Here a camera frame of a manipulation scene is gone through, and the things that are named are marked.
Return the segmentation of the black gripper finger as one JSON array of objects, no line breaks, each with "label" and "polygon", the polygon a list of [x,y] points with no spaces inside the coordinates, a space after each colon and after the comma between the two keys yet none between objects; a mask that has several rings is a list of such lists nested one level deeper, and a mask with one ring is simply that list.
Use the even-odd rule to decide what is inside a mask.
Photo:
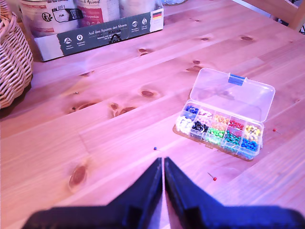
[{"label": "black gripper finger", "polygon": [[146,229],[163,191],[162,159],[157,158],[142,175],[109,206],[115,216],[110,229]]},{"label": "black gripper finger", "polygon": [[165,190],[184,229],[220,229],[222,204],[198,187],[169,157],[164,159]]}]

